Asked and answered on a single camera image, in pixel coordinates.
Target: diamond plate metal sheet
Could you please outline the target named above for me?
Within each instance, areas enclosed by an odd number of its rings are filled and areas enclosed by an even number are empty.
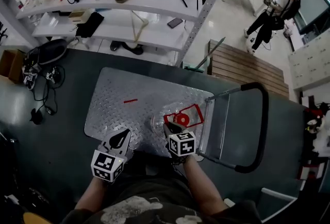
[[[170,156],[165,135],[154,133],[152,118],[159,116],[164,106],[184,102],[198,104],[204,124],[189,128],[196,135],[197,146],[202,136],[208,137],[213,114],[213,102],[205,99],[212,93],[152,77],[113,68],[103,68],[98,77],[85,122],[86,135],[103,140],[119,129],[132,132],[129,148],[160,156]]]

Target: dark gray table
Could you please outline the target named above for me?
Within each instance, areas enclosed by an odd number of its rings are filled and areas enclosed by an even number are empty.
[[[113,67],[148,75],[213,93],[238,86],[228,81],[192,73],[157,63],[93,52],[69,50],[58,64],[66,71],[63,86],[57,90],[58,113],[41,125],[29,121],[30,111],[41,105],[25,87],[0,81],[0,121],[19,140],[16,152],[20,173],[31,186],[46,194],[63,217],[80,198],[92,178],[90,163],[99,141],[84,134],[84,124],[103,67]],[[254,159],[260,130],[259,91],[232,96],[228,111],[222,159],[248,165]],[[211,132],[218,129],[216,102]],[[262,187],[297,195],[295,179],[303,140],[303,107],[275,95],[270,96],[268,138],[265,154],[257,170],[249,174],[216,165],[200,164],[223,197],[234,201],[255,199]]]

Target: floor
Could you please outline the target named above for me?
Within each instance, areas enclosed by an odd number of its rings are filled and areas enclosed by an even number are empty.
[[[260,0],[251,1],[254,5],[260,3]],[[249,27],[255,19],[252,5],[248,0],[226,0],[226,2],[217,0],[188,51],[184,62],[197,65],[205,56],[205,44],[210,39],[220,40],[222,37],[226,37],[224,41],[226,44],[245,51],[247,45],[252,45],[250,40],[256,36],[256,33],[252,34],[247,40],[242,34],[243,29]],[[18,43],[19,41],[13,35],[10,35],[5,42],[6,45]],[[91,45],[90,50],[111,53],[108,44],[108,41],[96,40]],[[281,31],[278,31],[271,39],[270,43],[265,46],[266,47],[263,47],[261,45],[255,56],[283,70],[285,83],[289,86],[290,100],[297,102],[298,98],[292,89],[292,77],[288,61],[288,55],[292,52],[289,41],[284,38]],[[76,48],[85,49],[82,45],[78,45]],[[129,54],[129,52],[123,51],[121,55],[129,56]],[[158,61],[157,58],[154,57],[151,57],[150,60],[173,65],[176,57],[177,54],[171,52],[164,59],[165,62]]]

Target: white cabinet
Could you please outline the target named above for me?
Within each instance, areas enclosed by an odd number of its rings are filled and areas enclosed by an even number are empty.
[[[289,55],[294,89],[330,78],[330,29]]]

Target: black handle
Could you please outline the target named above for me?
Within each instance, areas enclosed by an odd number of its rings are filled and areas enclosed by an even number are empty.
[[[259,136],[259,144],[256,157],[249,166],[241,166],[236,165],[235,171],[241,173],[249,173],[257,169],[260,165],[263,151],[265,150],[266,145],[266,137],[267,137],[267,128],[268,128],[268,110],[269,110],[269,96],[265,87],[261,83],[249,83],[241,85],[241,91],[251,90],[251,89],[259,89],[262,94],[262,113],[261,113],[261,128],[260,128],[260,136]]]

